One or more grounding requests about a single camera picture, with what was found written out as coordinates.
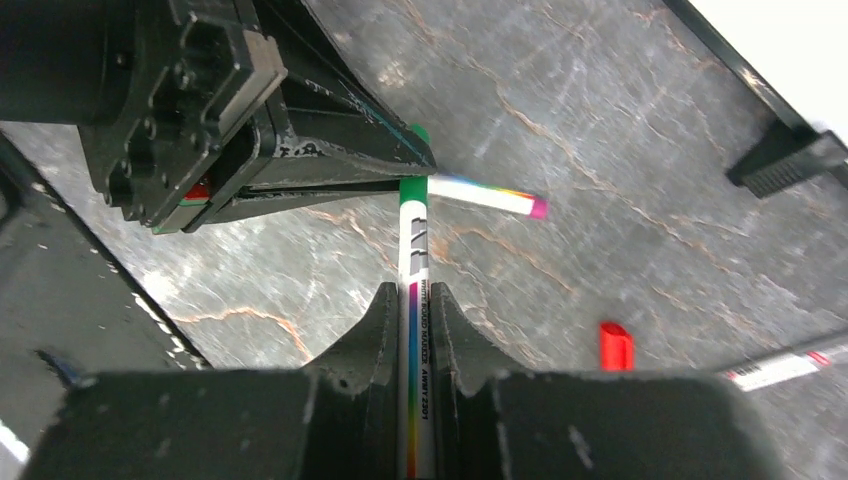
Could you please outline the green capped whiteboard marker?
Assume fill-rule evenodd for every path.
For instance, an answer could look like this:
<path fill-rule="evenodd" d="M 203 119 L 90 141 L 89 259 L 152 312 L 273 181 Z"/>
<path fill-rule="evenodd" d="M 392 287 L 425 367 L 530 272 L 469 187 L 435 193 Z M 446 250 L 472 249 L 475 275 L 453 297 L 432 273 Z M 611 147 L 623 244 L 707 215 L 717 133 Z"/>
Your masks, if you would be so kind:
<path fill-rule="evenodd" d="M 428 179 L 404 179 L 399 193 L 398 477 L 434 479 Z"/>

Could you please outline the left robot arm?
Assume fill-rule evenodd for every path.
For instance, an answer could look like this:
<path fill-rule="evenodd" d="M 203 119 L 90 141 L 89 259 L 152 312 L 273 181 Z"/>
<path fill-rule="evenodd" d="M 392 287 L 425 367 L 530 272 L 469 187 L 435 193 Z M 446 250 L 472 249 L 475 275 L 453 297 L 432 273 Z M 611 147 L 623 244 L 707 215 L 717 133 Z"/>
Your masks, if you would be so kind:
<path fill-rule="evenodd" d="M 5 1 L 1 117 L 75 126 L 94 189 L 156 234 L 437 169 L 303 1 Z"/>

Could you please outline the green marker cap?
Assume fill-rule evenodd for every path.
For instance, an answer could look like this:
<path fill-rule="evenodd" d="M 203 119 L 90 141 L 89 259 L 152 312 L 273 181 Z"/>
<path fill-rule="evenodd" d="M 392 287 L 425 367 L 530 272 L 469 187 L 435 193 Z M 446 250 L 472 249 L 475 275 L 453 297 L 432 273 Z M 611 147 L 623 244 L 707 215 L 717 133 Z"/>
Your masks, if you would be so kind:
<path fill-rule="evenodd" d="M 413 123 L 409 125 L 409 129 L 427 145 L 431 144 L 431 136 L 428 130 L 420 124 Z"/>

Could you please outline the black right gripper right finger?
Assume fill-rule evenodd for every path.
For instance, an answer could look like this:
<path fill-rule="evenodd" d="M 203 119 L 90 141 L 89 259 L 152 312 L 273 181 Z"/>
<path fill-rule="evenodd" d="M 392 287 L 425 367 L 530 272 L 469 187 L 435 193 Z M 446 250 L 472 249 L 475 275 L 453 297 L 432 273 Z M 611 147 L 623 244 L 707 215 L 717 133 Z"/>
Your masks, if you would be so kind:
<path fill-rule="evenodd" d="M 441 479 L 782 479 L 746 396 L 695 370 L 534 371 L 430 297 Z"/>

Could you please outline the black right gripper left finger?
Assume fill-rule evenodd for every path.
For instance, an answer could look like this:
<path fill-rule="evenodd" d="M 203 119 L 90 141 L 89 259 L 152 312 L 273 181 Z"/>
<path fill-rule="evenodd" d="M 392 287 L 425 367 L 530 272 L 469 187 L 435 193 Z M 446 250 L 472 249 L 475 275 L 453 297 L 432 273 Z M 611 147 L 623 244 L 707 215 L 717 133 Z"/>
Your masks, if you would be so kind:
<path fill-rule="evenodd" d="M 297 369 L 109 372 L 83 378 L 25 479 L 394 479 L 392 283 Z"/>

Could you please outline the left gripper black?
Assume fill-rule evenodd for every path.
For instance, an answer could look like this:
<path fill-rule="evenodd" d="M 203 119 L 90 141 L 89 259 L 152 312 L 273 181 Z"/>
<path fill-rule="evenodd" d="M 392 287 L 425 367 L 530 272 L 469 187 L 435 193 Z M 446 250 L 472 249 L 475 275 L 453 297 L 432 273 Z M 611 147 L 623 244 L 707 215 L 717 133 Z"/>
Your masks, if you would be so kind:
<path fill-rule="evenodd" d="M 125 220 L 193 233 L 395 193 L 436 171 L 429 145 L 361 83 L 306 2 L 132 5 L 126 100 L 113 123 L 79 130 L 95 190 Z M 211 188 L 209 170 L 279 85 L 287 118 L 272 160 Z"/>

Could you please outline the white whiteboard black frame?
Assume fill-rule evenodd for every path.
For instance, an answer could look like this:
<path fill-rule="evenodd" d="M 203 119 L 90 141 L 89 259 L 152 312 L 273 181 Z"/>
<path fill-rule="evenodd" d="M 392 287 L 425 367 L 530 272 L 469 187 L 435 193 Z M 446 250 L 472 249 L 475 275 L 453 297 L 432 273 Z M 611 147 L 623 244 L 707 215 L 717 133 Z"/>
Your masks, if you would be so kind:
<path fill-rule="evenodd" d="M 668 1 L 775 115 L 725 175 L 765 198 L 820 175 L 847 183 L 847 4 Z"/>

